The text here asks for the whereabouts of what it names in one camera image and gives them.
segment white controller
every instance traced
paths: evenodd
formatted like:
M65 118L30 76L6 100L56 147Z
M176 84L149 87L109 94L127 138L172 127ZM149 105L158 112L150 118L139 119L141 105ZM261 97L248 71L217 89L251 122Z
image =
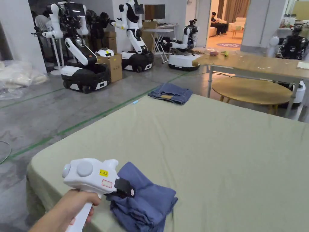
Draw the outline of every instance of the white controller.
M62 177L66 185L81 191L95 192L102 198L103 194L117 191L115 187L115 183L119 180L117 165L118 161L114 159L104 162L90 158L73 160L65 165ZM134 197L134 189L131 190L131 195ZM86 203L66 232L82 232L91 207L92 203Z

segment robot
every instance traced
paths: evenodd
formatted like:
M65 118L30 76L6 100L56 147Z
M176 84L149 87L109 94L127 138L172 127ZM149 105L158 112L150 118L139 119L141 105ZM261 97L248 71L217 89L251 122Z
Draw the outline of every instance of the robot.
M143 4L137 0L128 0L124 5L119 6L121 18L117 18L121 23L112 22L114 27L127 31L127 36L135 50L122 53L122 69L142 72L151 69L154 55L148 51L142 40L142 14L144 14Z
M192 61L200 57L200 55L191 54L188 51L192 50L197 44L197 33L199 28L195 25L197 19L191 20L190 25L184 28L183 40L171 40L169 43L163 41L163 45L171 48L173 55L170 55L168 66L172 69L183 71L194 71L199 68L192 66Z
M88 30L90 31L90 43L96 55L99 56L113 56L115 55L113 50L105 48L103 45L104 38L104 28L108 26L109 23L115 22L111 20L107 13L102 12L100 16L97 16L93 10L86 11L86 23ZM97 40L101 41L101 47L98 47Z
M309 61L309 52L307 51L309 40L300 36L302 25L296 25L291 28L292 35L286 38L274 36L270 39L267 56L281 59L294 59ZM290 83L279 83L280 85L294 90L295 86ZM306 86L303 81L300 82L296 98L292 106L293 109L299 107L303 101ZM287 108L288 103L280 105L282 108Z
M48 31L37 30L36 34L53 39L65 38L66 47L80 61L60 70L63 86L85 94L106 87L111 81L110 71L106 65L96 64L96 54L83 39L83 35L88 34L86 7L74 2L58 2L47 9L51 12Z

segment handheld controller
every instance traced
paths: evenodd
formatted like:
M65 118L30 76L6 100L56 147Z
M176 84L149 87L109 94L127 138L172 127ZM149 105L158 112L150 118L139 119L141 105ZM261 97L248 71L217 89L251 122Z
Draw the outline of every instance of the handheld controller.
M104 162L90 158L72 160L65 165L62 177L66 185L81 191L95 192L99 198L102 198L103 194L115 194L122 198L134 197L135 189L130 182L117 175L118 163L115 159ZM86 203L66 232L81 232L91 207L92 203Z

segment man sitting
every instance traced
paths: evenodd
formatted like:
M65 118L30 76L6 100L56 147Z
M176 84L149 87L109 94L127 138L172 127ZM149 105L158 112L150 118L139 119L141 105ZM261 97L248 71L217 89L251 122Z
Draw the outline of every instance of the man sitting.
M210 26L213 28L217 29L217 37L221 37L221 35L226 35L227 29L228 29L228 25L227 24L223 24L223 23L219 23L220 19L215 19L214 17L216 16L216 12L212 12L211 14L211 24Z

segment blue cloth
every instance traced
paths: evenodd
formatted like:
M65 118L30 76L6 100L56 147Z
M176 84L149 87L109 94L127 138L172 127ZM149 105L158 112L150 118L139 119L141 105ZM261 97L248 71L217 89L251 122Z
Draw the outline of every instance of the blue cloth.
M152 183L131 162L120 169L118 176L135 188L134 198L106 197L119 223L129 232L163 232L166 216L178 200L176 192Z
M189 100L192 93L193 92L190 89L180 88L171 83L164 83L154 91L151 91L148 96L155 99L170 101L178 105L183 105Z

